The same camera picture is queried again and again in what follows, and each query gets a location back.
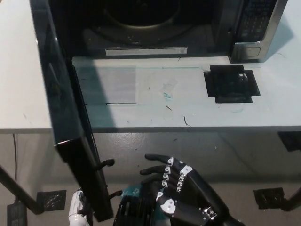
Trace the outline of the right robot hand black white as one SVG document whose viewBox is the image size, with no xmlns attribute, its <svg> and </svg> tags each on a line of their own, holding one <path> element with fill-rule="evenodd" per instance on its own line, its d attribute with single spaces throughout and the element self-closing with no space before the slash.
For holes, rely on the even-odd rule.
<svg viewBox="0 0 301 226">
<path fill-rule="evenodd" d="M 215 190 L 188 164 L 170 156 L 146 154 L 162 164 L 140 171 L 157 207 L 170 218 L 189 226 L 239 226 Z"/>
</svg>

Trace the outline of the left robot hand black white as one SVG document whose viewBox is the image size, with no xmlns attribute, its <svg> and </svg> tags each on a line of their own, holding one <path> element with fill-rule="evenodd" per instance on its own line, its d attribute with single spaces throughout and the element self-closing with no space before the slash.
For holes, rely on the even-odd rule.
<svg viewBox="0 0 301 226">
<path fill-rule="evenodd" d="M 69 208 L 69 217 L 75 214 L 82 215 L 82 216 L 88 216 L 92 215 L 92 207 L 85 196 L 84 192 L 79 189 L 77 190 L 71 199 L 71 204 Z"/>
</svg>

